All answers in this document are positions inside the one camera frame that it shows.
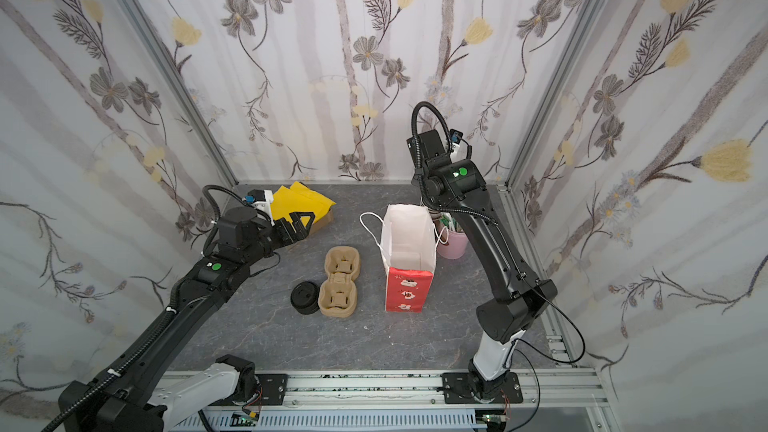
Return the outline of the brown pulp cup carrier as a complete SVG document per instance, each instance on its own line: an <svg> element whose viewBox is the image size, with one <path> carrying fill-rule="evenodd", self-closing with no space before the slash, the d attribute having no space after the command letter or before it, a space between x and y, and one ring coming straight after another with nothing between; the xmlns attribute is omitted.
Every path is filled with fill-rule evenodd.
<svg viewBox="0 0 768 432"><path fill-rule="evenodd" d="M320 312L328 317L347 318L357 307L358 291L355 281L360 275L359 251L350 246L331 248L324 261L326 280L318 296Z"/></svg>

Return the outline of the red white paper bag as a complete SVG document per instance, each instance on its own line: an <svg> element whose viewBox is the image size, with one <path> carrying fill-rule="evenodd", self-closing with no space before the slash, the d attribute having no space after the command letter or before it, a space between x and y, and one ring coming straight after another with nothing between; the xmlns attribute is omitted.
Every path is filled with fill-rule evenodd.
<svg viewBox="0 0 768 432"><path fill-rule="evenodd" d="M441 239L429 209L390 204L383 216L364 212L359 221L381 255L386 275L385 310L420 313L435 277Z"/></svg>

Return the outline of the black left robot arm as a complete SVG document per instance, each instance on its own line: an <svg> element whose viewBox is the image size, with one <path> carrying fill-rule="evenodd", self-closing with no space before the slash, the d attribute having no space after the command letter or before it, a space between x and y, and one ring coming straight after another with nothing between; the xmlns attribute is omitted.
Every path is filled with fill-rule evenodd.
<svg viewBox="0 0 768 432"><path fill-rule="evenodd" d="M240 196L209 184L204 199L213 210L201 259L171 289L159 316L109 367L90 382L71 382L58 399L59 413L47 425L55 431L166 431L175 426L169 405L154 405L153 392L174 359L202 325L248 279L251 268L280 248L306 239L312 211L273 218L259 208L267 191Z"/></svg>

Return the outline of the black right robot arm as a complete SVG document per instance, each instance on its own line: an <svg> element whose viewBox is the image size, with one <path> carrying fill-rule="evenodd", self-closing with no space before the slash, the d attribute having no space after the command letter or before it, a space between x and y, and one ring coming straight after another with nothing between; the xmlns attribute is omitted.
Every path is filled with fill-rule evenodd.
<svg viewBox="0 0 768 432"><path fill-rule="evenodd" d="M461 134L448 127L437 107L421 101L411 115L407 145L414 164L413 183L421 200L449 214L478 257L493 298L476 309L483 336L468 366L464 397L490 401L501 393L516 343L557 296L525 261L493 208L487 184L467 154L452 159Z"/></svg>

